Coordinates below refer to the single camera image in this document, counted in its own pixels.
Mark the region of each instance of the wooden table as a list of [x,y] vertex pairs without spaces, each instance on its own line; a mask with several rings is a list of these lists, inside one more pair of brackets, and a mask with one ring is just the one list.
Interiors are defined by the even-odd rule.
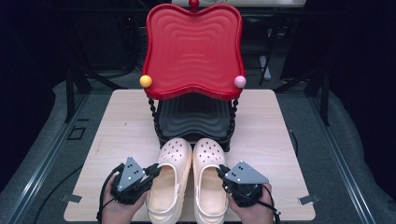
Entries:
[[[210,1],[200,0],[200,7],[212,5]],[[172,4],[188,7],[189,0],[172,0]],[[225,4],[234,7],[304,7],[305,0],[228,0]]]
[[[246,161],[269,178],[282,221],[312,220],[313,205],[301,205],[297,199],[308,195],[308,191],[274,92],[244,90],[237,109],[231,149],[226,153],[227,165],[232,168],[239,161]],[[73,191],[82,199],[67,205],[64,218],[95,221],[101,187],[111,170],[126,162],[128,156],[147,167],[156,162],[159,153],[160,144],[144,91],[114,91]],[[191,170],[179,221],[194,221],[193,207]],[[226,221],[238,220],[229,209]],[[134,221],[149,221],[145,205]]]

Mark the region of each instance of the wearable hand device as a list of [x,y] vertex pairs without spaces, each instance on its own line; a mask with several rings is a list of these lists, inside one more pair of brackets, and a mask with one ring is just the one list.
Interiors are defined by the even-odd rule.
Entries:
[[[223,180],[223,188],[227,193],[233,196],[239,207],[249,207],[258,203],[271,209],[274,213],[276,224],[280,223],[280,212],[274,208],[274,200],[270,190],[264,186],[268,183],[268,178],[260,174],[244,161],[238,162],[233,169],[224,165],[217,169],[218,176]],[[265,188],[270,197],[272,204],[260,201],[262,197],[262,188]]]
[[[112,201],[116,200],[118,203],[134,204],[144,192],[151,189],[152,180],[157,177],[161,171],[161,167],[158,167],[158,165],[158,163],[154,163],[143,169],[132,157],[128,157],[126,164],[122,163],[114,168],[102,186],[99,199],[99,211],[96,215],[96,219],[99,223],[102,223],[103,209]],[[103,205],[106,185],[111,176],[116,172],[119,172],[119,174],[114,177],[114,182],[111,185],[111,194],[114,198]]]

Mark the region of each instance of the shoe insole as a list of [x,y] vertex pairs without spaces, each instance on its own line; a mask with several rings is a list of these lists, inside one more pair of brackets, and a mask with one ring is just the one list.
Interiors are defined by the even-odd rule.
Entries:
[[150,190],[149,206],[155,211],[168,210],[175,199],[175,171],[163,166],[160,174],[154,178]]
[[201,178],[200,202],[203,212],[219,214],[224,211],[226,194],[215,167],[206,168]]

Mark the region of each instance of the white clog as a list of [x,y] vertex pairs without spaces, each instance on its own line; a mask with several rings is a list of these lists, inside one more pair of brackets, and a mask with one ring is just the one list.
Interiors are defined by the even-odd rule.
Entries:
[[153,224],[175,224],[180,218],[191,157],[191,145],[182,138],[171,139],[161,148],[158,163],[162,169],[146,199]]
[[193,150],[192,167],[195,187],[195,220],[198,224],[220,224],[224,222],[228,208],[226,192],[216,168],[227,165],[224,151],[214,140],[203,138]]

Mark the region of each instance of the red tray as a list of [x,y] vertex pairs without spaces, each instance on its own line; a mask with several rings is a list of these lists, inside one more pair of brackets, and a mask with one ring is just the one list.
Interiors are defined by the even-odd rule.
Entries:
[[148,52],[142,75],[152,79],[148,98],[163,100],[188,92],[220,99],[238,98],[234,85],[245,76],[240,53],[239,11],[217,4],[188,11],[172,4],[153,8],[147,18]]

